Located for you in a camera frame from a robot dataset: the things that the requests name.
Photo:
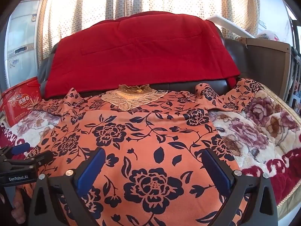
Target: curtain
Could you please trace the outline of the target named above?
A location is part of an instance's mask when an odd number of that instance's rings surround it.
[[[202,19],[217,14],[256,35],[259,6],[259,0],[43,0],[43,15],[38,24],[38,61],[41,63],[66,36],[105,19],[145,11],[185,13]],[[222,29],[222,33],[233,38],[230,31]]]

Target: orange floral dress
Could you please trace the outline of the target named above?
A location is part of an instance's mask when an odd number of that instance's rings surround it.
[[[75,89],[61,100],[40,102],[35,109],[61,121],[29,157],[51,150],[54,160],[39,170],[63,175],[102,147],[106,162],[82,200],[104,225],[207,225],[225,198],[218,193],[200,158],[211,148],[234,169],[238,165],[210,121],[208,110],[241,112],[261,88],[241,79],[226,95],[208,84],[189,92],[168,92],[157,101],[121,111],[101,95],[81,98]],[[32,194],[33,184],[24,187]],[[63,196],[70,225],[76,225]],[[233,219],[236,225],[241,209]]]

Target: bucket lid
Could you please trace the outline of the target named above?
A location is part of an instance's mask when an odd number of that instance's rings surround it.
[[[17,85],[15,85],[15,86],[13,86],[13,87],[11,87],[11,88],[5,90],[5,91],[1,94],[1,96],[4,97],[4,95],[8,94],[9,92],[11,92],[12,90],[18,88],[19,86],[24,85],[25,83],[28,83],[28,82],[31,82],[31,81],[34,81],[34,80],[38,80],[38,77],[35,76],[35,77],[32,77],[32,78],[30,78],[30,79],[28,79],[28,80],[26,80],[26,81],[20,82],[19,84],[17,84]]]

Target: red blanket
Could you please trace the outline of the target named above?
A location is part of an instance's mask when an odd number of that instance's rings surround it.
[[[128,86],[228,79],[240,74],[215,25],[198,17],[146,12],[100,22],[62,39],[45,98]]]

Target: silver screw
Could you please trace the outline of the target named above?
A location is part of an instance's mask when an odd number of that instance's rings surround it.
[[[265,172],[265,173],[263,173],[263,175],[262,175],[264,178],[269,178],[270,176]]]
[[[42,173],[42,174],[39,175],[39,180],[43,180],[44,178],[45,178],[45,174],[44,173]]]
[[[72,170],[68,170],[66,173],[65,173],[67,176],[71,176],[73,174],[73,171]]]
[[[241,173],[240,170],[235,170],[235,171],[234,171],[234,174],[235,174],[236,176],[241,176],[241,175],[242,175],[242,173]]]

